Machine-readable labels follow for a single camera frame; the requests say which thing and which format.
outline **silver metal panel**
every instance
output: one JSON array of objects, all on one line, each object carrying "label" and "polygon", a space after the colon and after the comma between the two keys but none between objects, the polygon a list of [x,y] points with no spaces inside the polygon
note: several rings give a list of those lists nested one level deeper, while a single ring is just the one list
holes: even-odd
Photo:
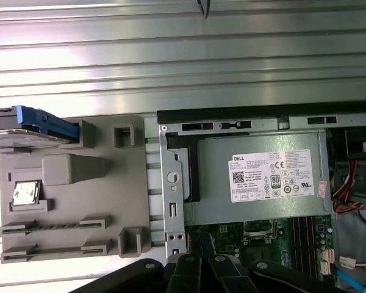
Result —
[{"label": "silver metal panel", "polygon": [[231,201],[228,161],[233,155],[306,149],[310,149],[317,192],[319,181],[329,180],[328,165],[321,161],[327,156],[324,132],[200,140],[198,157],[201,201],[192,203],[193,220],[186,222],[186,225],[329,214],[329,194],[325,200],[313,195],[241,203]]},{"label": "silver metal panel", "polygon": [[20,97],[62,117],[366,99],[366,0],[207,20],[195,0],[0,1],[0,107]]}]

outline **red wire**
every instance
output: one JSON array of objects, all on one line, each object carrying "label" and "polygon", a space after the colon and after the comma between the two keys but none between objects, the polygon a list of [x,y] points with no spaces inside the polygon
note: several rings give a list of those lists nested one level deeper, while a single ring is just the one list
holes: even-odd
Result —
[{"label": "red wire", "polygon": [[[356,175],[357,166],[358,166],[357,161],[350,161],[350,172],[349,172],[348,181],[346,183],[346,186],[343,188],[342,193],[337,197],[337,199],[344,200],[344,202],[348,201],[348,198],[350,196],[350,189],[351,189],[351,186],[353,185],[354,177]],[[357,204],[358,203],[353,203],[351,206],[341,208],[340,204],[335,203],[334,210],[335,210],[335,212],[341,212],[342,214],[350,214],[352,212],[357,211],[357,207],[355,207],[355,205],[357,205]]]}]

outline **80 plus logo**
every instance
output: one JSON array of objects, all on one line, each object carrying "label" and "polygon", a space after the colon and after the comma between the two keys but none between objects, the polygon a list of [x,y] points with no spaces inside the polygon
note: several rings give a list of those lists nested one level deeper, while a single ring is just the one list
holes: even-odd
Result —
[{"label": "80 plus logo", "polygon": [[271,175],[270,181],[272,189],[281,188],[281,177],[279,175]]}]

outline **label sticker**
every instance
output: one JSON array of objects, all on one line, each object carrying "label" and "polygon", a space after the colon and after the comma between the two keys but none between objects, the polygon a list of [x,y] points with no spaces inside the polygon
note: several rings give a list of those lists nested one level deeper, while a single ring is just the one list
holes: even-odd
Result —
[{"label": "label sticker", "polygon": [[233,203],[315,194],[310,150],[236,154],[229,181]]},{"label": "label sticker", "polygon": [[317,196],[321,197],[321,198],[324,198],[326,190],[327,190],[327,181],[320,181],[318,183]]}]

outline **blue drive handle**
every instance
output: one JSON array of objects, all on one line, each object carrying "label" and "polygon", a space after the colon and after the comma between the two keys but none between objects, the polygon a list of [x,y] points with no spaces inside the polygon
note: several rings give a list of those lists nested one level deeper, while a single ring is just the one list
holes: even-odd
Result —
[{"label": "blue drive handle", "polygon": [[79,140],[80,130],[78,125],[69,123],[40,109],[20,105],[15,106],[15,109],[19,125],[32,125],[38,127],[39,132],[42,134],[54,131],[74,140]]}]

